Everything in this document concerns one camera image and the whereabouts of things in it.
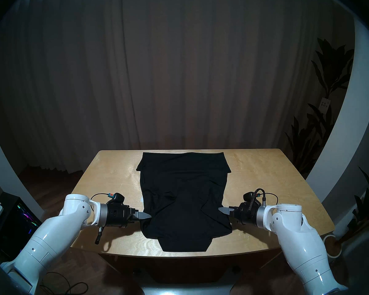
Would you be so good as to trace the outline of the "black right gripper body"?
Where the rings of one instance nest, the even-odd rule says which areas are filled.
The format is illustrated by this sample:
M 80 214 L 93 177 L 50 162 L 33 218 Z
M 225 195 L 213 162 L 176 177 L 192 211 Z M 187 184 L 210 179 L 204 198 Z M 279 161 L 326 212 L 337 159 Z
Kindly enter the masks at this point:
M 258 227 L 257 213 L 259 208 L 260 203 L 258 201 L 254 201 L 253 204 L 244 201 L 239 206 L 232 206 L 232 217 L 242 225 L 253 224 Z

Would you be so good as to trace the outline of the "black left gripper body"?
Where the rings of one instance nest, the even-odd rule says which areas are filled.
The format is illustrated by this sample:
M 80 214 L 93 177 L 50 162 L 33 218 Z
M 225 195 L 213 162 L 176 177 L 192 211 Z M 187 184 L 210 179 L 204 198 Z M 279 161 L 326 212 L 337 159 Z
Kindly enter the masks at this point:
M 134 214 L 130 213 L 130 206 L 122 203 L 107 203 L 106 227 L 126 228 L 134 223 Z

